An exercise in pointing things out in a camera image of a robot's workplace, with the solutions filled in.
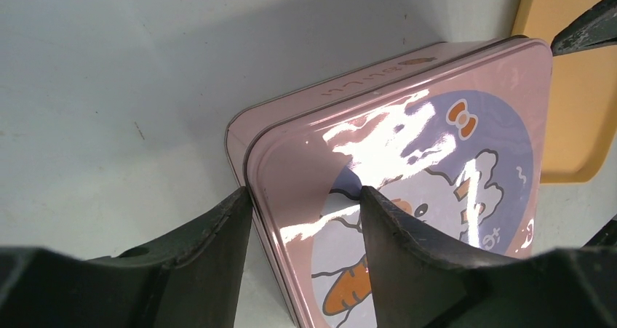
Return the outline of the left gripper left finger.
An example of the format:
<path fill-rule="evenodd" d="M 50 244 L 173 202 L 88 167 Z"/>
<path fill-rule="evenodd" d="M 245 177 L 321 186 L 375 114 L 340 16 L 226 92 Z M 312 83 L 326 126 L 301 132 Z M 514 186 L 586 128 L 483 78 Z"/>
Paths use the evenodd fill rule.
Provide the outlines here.
<path fill-rule="evenodd" d="M 190 222 L 91 260 L 1 248 L 3 327 L 232 327 L 252 201 L 239 188 Z"/>

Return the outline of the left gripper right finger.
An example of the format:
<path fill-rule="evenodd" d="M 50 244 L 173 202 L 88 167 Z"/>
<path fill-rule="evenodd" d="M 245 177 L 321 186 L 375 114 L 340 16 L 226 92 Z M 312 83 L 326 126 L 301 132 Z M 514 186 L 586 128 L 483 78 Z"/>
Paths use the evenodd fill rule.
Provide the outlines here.
<path fill-rule="evenodd" d="M 614 327 L 616 248 L 555 249 L 524 260 L 487 252 L 360 194 L 379 327 Z"/>

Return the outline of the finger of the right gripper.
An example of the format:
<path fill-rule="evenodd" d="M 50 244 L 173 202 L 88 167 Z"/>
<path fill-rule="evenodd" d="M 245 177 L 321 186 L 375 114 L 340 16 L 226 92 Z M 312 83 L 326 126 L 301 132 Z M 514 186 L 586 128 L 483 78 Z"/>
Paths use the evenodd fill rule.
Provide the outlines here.
<path fill-rule="evenodd" d="M 551 43 L 554 56 L 616 45 L 616 0 L 601 0 L 560 31 Z"/>

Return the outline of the silver metal box lid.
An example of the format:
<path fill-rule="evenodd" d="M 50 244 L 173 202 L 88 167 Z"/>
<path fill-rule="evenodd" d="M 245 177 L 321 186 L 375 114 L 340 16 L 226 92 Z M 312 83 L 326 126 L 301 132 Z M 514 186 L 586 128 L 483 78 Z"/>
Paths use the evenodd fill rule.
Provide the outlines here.
<path fill-rule="evenodd" d="M 551 76 L 540 39 L 440 42 L 239 113 L 226 153 L 295 326 L 376 325 L 365 185 L 455 240 L 528 257 Z"/>

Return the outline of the white compartment chocolate box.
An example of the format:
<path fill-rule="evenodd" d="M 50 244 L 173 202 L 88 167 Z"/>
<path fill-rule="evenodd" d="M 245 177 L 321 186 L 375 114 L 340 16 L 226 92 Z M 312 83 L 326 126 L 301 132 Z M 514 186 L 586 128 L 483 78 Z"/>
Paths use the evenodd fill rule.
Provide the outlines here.
<path fill-rule="evenodd" d="M 256 233 L 297 327 L 374 327 L 360 218 L 369 185 L 399 208 L 460 239 L 469 180 L 479 212 L 503 192 L 498 155 L 475 147 L 468 95 L 435 85 L 495 49 L 494 41 L 441 42 L 365 66 L 237 114 L 226 153 L 254 202 Z"/>

